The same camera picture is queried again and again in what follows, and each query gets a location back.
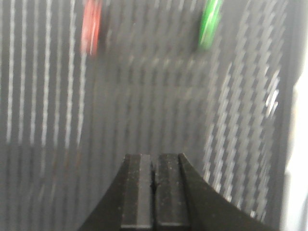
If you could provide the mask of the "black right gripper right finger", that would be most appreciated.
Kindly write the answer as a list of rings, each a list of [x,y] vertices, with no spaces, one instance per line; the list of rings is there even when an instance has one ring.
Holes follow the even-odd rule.
[[[158,231],[270,231],[217,193],[184,154],[161,154],[155,191]]]

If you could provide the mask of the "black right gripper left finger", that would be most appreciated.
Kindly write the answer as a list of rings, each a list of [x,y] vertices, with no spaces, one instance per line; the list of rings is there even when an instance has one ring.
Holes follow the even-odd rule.
[[[127,154],[80,231],[151,231],[152,164],[149,155]]]

